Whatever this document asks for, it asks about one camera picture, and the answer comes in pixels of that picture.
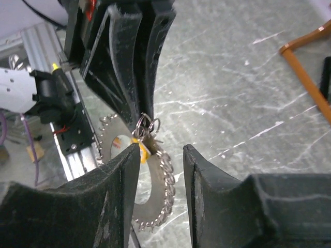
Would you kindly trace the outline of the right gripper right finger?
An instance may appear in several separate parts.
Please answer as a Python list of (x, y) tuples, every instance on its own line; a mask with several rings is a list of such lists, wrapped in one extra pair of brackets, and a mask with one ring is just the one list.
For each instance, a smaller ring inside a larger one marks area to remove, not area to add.
[(183, 167), (193, 247), (330, 247), (330, 174), (238, 180), (192, 145)]

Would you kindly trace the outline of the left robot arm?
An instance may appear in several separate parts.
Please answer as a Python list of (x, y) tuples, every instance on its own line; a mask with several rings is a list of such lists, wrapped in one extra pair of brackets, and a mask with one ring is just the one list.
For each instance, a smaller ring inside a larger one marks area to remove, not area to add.
[[(128, 128), (154, 114), (159, 56), (176, 12), (172, 1), (60, 1), (64, 53), (88, 87)], [(1, 108), (69, 125), (77, 115), (62, 69), (1, 70)]]

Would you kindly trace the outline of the metal disc keyring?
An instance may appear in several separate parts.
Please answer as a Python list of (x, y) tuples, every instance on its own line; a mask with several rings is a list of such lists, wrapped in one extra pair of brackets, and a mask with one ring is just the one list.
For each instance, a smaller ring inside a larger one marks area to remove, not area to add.
[(160, 146), (161, 142), (156, 140), (160, 119), (151, 119), (146, 113), (142, 113), (133, 131), (127, 128), (118, 114), (101, 117), (99, 121), (101, 133), (98, 149), (102, 163), (107, 163), (127, 147), (123, 137), (130, 144), (133, 137), (140, 140), (151, 152), (145, 163), (151, 176), (151, 194), (145, 203), (135, 204), (132, 221), (138, 230), (153, 230), (161, 226), (172, 213), (176, 192), (171, 158)]

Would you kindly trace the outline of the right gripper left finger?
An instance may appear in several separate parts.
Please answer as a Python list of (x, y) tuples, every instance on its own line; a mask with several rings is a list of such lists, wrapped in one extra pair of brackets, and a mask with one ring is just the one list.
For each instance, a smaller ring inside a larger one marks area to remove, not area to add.
[(140, 166), (131, 144), (56, 189), (1, 183), (1, 247), (127, 247)]

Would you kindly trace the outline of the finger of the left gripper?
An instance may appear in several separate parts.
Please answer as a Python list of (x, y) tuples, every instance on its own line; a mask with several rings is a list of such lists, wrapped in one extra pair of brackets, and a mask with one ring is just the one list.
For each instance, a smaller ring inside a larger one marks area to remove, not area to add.
[(140, 111), (154, 117), (154, 91), (159, 57), (176, 17), (173, 1), (139, 3), (143, 17), (136, 39), (136, 79)]

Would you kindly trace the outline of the yellow tag key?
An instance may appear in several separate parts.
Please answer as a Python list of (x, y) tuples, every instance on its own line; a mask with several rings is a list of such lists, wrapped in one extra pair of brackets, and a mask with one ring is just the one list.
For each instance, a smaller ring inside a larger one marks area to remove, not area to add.
[(132, 143), (137, 143), (139, 144), (139, 148), (140, 148), (140, 163), (141, 164), (145, 164), (148, 159), (150, 158), (151, 156), (151, 152), (149, 151), (149, 149), (138, 139), (136, 138), (132, 138), (131, 139), (131, 142)]

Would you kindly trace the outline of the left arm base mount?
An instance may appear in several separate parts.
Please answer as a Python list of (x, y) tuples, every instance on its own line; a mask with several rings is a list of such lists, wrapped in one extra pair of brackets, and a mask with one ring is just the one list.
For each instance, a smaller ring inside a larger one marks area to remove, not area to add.
[(94, 142), (94, 134), (87, 115), (70, 78), (62, 68), (52, 71), (55, 78), (60, 107), (60, 120), (54, 123), (56, 135), (63, 155), (81, 151)]

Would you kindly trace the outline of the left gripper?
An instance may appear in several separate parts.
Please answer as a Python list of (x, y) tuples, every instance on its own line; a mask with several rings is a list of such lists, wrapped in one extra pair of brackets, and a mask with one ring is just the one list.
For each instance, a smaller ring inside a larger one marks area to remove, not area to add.
[(137, 5), (121, 1), (63, 1), (68, 13), (64, 52), (85, 83), (126, 124), (139, 118), (133, 61), (142, 21)]

